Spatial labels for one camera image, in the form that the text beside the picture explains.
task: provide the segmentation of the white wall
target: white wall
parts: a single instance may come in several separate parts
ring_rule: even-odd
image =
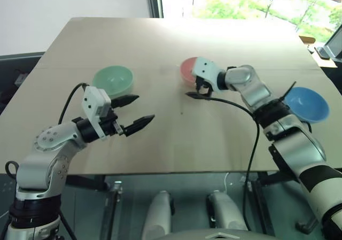
[[[147,0],[0,0],[0,56],[45,51],[71,17],[149,17]]]

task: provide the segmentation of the pink bowl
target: pink bowl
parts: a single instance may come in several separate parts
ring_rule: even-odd
[[[193,66],[195,65],[196,59],[197,57],[191,57],[185,60],[181,64],[180,71],[181,71],[182,79],[189,86],[193,86],[196,81],[195,77],[193,77],[191,74],[191,71],[193,69]]]

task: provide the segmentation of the wooden table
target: wooden table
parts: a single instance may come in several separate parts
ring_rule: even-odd
[[[265,20],[119,18],[73,18],[65,26],[0,116],[1,164],[22,161],[34,137],[57,123],[77,83],[91,83],[99,69],[122,65],[134,72],[133,93],[140,98],[117,109],[119,122],[156,117],[130,137],[89,144],[72,161],[72,174],[245,171],[255,124],[235,107],[184,95],[192,88],[182,82],[179,66],[194,56],[222,68],[250,64],[277,95],[294,80],[319,92],[330,116],[313,125],[313,132],[328,163],[342,167],[342,98],[290,26]],[[242,104],[236,92],[215,96]],[[80,90],[65,121],[84,116],[81,97]],[[254,171],[277,169],[268,146],[262,135]]]

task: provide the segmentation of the bowl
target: bowl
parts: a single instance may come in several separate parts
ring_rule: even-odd
[[[329,106],[317,92],[303,87],[292,88],[285,97],[286,104],[302,121],[316,123],[329,115]]]
[[[133,73],[130,69],[115,65],[98,71],[92,85],[104,89],[108,96],[113,99],[131,93],[133,88]]]
[[[183,81],[185,82],[185,84],[187,84],[188,86],[194,86],[195,85],[195,77],[192,76],[191,74],[191,70],[193,68],[193,66],[195,65],[197,57],[191,57],[188,58],[187,60],[185,60],[180,67],[180,72],[181,72],[181,76]]]

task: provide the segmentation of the gray floor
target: gray floor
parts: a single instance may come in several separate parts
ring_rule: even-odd
[[[242,205],[243,177],[241,173],[231,173],[227,177],[227,192],[239,207]],[[124,193],[119,202],[113,225],[113,240],[136,240],[140,238],[145,215],[153,196],[160,190],[167,190],[175,202],[173,231],[208,228],[205,199],[213,190],[224,191],[224,173],[127,175],[109,176],[108,182],[123,181]],[[1,193],[0,215],[10,205],[13,184],[5,175],[0,175]],[[306,221],[312,215],[300,187],[295,182],[272,185],[264,188],[271,219],[279,239],[324,239],[319,227],[309,236],[294,228],[298,220]],[[62,211],[75,230],[78,239],[99,239],[106,194],[98,191],[66,187],[63,193]],[[260,232],[256,216],[248,207],[248,220],[253,230]],[[5,218],[0,219],[0,227]],[[69,239],[63,226],[60,233]]]

